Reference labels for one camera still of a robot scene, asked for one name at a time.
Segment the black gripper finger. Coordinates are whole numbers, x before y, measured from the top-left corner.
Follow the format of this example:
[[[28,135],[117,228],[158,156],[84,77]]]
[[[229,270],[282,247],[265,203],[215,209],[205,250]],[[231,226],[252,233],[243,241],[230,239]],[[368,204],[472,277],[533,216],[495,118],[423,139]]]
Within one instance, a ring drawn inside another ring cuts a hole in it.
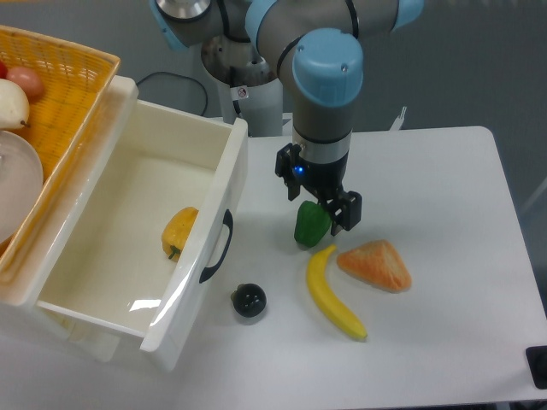
[[[334,198],[326,202],[331,219],[330,233],[334,237],[341,231],[350,231],[362,218],[362,195],[355,191],[337,190]]]
[[[276,154],[275,174],[284,180],[289,201],[293,201],[300,194],[300,183],[294,173],[300,150],[298,144],[289,143]]]

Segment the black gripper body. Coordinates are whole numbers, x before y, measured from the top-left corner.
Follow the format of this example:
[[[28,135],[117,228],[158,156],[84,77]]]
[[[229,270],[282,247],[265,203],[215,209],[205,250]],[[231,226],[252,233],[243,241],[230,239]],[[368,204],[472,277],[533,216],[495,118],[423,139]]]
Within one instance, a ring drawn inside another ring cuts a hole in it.
[[[346,142],[299,142],[291,147],[291,199],[303,187],[323,206],[345,206],[350,195],[344,190],[343,178],[349,153]]]

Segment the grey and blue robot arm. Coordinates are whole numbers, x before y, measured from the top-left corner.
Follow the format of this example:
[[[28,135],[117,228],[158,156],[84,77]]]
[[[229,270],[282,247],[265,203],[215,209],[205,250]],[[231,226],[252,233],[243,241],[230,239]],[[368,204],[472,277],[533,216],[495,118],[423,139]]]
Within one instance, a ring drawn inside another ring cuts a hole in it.
[[[152,1],[170,47],[201,49],[226,122],[244,119],[254,136],[280,129],[282,92],[294,103],[292,140],[275,172],[290,199],[309,192],[332,234],[362,216],[362,197],[343,187],[364,42],[416,20],[421,1]]]

